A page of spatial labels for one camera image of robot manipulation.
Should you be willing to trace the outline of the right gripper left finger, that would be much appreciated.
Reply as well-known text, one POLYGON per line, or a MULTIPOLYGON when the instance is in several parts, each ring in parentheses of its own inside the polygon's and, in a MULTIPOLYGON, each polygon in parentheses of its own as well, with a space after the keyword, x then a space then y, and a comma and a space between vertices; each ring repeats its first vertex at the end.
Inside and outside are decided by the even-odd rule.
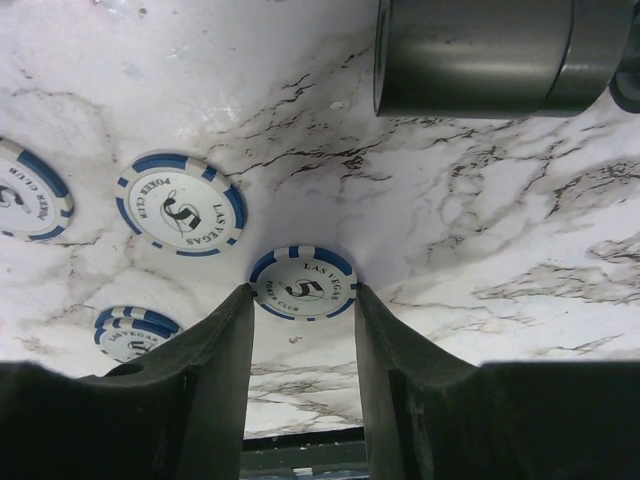
POLYGON ((5 479, 235 479, 254 340, 251 289, 103 376, 1 366, 5 479))

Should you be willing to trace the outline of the white poker chip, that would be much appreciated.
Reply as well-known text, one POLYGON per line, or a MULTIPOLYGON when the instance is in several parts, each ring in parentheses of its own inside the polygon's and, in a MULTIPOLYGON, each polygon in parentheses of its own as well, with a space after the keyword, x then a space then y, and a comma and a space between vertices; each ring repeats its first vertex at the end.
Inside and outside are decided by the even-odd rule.
POLYGON ((286 320, 334 318, 354 303, 358 286, 352 265, 337 253, 314 246, 268 252, 249 276, 257 304, 286 320))
POLYGON ((240 191, 216 167, 172 152, 136 159, 117 180, 115 202, 134 234, 182 257, 233 247, 248 217, 240 191))
POLYGON ((182 326, 172 318, 135 306, 103 310, 94 328, 95 345, 118 363, 135 360, 182 332, 182 326))
POLYGON ((41 158, 1 138, 1 234, 47 241, 65 232, 75 204, 65 181, 41 158))

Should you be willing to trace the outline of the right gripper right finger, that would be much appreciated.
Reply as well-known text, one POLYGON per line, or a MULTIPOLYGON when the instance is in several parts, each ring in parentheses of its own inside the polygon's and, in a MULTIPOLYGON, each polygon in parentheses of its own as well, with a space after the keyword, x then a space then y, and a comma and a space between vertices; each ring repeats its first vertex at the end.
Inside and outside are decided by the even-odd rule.
POLYGON ((373 479, 635 479, 635 361, 475 366, 397 319, 367 286, 355 344, 373 479))

